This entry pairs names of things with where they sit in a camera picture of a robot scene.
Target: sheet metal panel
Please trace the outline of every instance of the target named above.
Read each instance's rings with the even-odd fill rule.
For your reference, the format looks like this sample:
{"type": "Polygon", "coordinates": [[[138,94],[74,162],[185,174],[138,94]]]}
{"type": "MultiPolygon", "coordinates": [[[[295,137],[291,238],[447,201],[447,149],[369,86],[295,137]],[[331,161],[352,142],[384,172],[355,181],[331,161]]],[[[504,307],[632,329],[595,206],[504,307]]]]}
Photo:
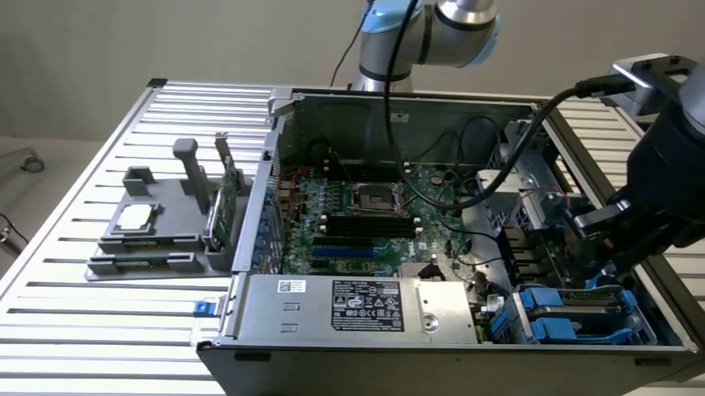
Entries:
{"type": "MultiPolygon", "coordinates": [[[[209,335],[217,321],[195,319],[192,303],[223,294],[229,280],[86,283],[84,260],[96,251],[93,241],[122,195],[126,167],[149,166],[157,178],[184,176],[170,156],[176,139],[197,140],[197,158],[209,176],[219,177],[223,168],[212,139],[216,132],[228,132],[236,164],[253,175],[269,131],[264,119],[269,91],[271,87],[199,82],[169,82],[145,91],[10,277],[0,282],[0,394],[223,394],[191,347],[193,326],[209,335]]],[[[631,126],[594,100],[567,101],[560,109],[619,186],[636,139],[631,126]]],[[[705,245],[698,244],[674,252],[670,260],[705,300],[702,255],[705,245]]],[[[702,382],[691,381],[698,386],[702,382]]],[[[634,395],[653,396],[655,390],[661,391],[640,389],[634,395]]],[[[685,388],[669,391],[689,394],[685,388]]]]}

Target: label sticker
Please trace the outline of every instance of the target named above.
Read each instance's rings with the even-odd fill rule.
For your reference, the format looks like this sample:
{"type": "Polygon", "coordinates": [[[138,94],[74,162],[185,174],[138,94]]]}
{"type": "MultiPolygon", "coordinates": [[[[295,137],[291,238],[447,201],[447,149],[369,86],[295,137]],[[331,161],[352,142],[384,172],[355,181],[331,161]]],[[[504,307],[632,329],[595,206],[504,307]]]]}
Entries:
{"type": "Polygon", "coordinates": [[[408,113],[392,113],[389,116],[388,116],[389,120],[392,122],[403,122],[403,123],[407,123],[408,122],[408,113]]]}
{"type": "Polygon", "coordinates": [[[276,285],[277,293],[304,293],[305,292],[305,281],[304,280],[280,280],[276,285]]]}
{"type": "Polygon", "coordinates": [[[399,282],[333,280],[329,325],[339,332],[403,332],[399,282]]]}

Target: motherboard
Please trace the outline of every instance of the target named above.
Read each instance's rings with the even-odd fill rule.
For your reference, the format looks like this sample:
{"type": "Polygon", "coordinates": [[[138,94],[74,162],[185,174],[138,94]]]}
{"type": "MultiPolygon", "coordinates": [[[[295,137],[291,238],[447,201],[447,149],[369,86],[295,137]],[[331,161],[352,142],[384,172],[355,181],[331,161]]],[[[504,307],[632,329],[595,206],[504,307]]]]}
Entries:
{"type": "MultiPolygon", "coordinates": [[[[341,174],[300,168],[285,172],[279,204],[285,241],[281,272],[297,275],[415,276],[434,261],[448,280],[467,236],[459,214],[442,214],[397,183],[397,173],[347,166],[341,174]]],[[[416,167],[418,188],[450,199],[446,171],[416,167]]]]}

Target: floor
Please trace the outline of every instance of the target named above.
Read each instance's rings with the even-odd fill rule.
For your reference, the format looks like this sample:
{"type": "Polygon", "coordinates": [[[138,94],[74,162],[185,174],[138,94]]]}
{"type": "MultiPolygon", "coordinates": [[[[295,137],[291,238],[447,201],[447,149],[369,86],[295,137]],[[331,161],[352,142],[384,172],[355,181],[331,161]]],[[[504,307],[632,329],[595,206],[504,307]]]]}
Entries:
{"type": "MultiPolygon", "coordinates": [[[[102,142],[0,136],[0,154],[28,146],[38,152],[45,169],[40,173],[26,173],[17,168],[0,179],[0,213],[9,217],[20,232],[32,238],[102,142]]],[[[14,258],[0,251],[0,277],[13,261],[14,258]]]]}

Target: capacitor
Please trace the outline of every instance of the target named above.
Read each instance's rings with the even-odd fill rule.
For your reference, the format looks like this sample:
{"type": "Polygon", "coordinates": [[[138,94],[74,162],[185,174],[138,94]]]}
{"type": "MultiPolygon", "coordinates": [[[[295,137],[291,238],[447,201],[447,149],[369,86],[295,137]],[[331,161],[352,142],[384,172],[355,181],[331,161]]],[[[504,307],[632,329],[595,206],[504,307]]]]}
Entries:
{"type": "Polygon", "coordinates": [[[444,250],[444,256],[452,257],[452,241],[450,241],[450,239],[444,241],[443,250],[444,250]]]}

